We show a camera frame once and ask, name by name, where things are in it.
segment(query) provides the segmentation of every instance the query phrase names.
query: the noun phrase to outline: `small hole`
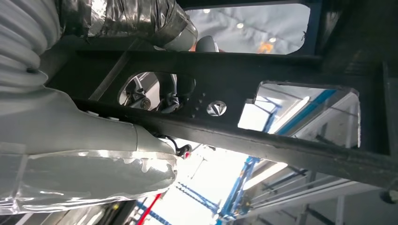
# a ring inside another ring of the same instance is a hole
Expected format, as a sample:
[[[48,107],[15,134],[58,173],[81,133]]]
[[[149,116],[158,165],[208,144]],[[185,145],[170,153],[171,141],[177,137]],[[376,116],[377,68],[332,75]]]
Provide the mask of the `small hole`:
[[[227,104],[223,101],[214,101],[207,106],[207,113],[211,116],[222,116],[227,111]]]

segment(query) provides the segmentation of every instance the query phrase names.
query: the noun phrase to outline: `orange object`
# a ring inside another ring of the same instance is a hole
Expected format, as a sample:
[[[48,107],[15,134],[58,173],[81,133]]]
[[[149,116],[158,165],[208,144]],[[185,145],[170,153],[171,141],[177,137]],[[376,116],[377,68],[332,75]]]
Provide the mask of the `orange object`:
[[[274,49],[274,46],[269,42],[261,42],[257,53],[270,53]]]

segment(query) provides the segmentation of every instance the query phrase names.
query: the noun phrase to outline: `gray corrugated hose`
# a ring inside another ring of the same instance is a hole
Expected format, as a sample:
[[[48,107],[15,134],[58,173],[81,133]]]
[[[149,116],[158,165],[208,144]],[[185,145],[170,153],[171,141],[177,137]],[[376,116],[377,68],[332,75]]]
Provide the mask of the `gray corrugated hose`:
[[[54,45],[60,36],[52,0],[2,0],[0,91],[27,92],[41,88],[47,76],[37,71],[39,55]]]

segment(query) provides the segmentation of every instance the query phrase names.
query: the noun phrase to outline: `red pole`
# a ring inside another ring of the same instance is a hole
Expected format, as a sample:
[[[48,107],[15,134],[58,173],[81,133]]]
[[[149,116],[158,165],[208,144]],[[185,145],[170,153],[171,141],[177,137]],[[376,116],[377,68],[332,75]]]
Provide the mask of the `red pole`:
[[[145,210],[144,214],[142,214],[141,218],[139,219],[137,225],[142,225],[144,224],[145,217],[149,214],[149,212],[152,209],[152,206],[155,205],[155,202],[161,197],[161,194],[157,194],[154,201],[151,203],[151,205]]]

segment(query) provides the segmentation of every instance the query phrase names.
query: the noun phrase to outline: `screw head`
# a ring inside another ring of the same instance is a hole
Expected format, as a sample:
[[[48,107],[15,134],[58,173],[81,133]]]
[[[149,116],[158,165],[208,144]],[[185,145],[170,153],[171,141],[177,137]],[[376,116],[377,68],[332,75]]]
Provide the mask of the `screw head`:
[[[141,101],[141,109],[148,110],[150,107],[151,107],[151,100],[149,100],[148,98],[144,98]]]

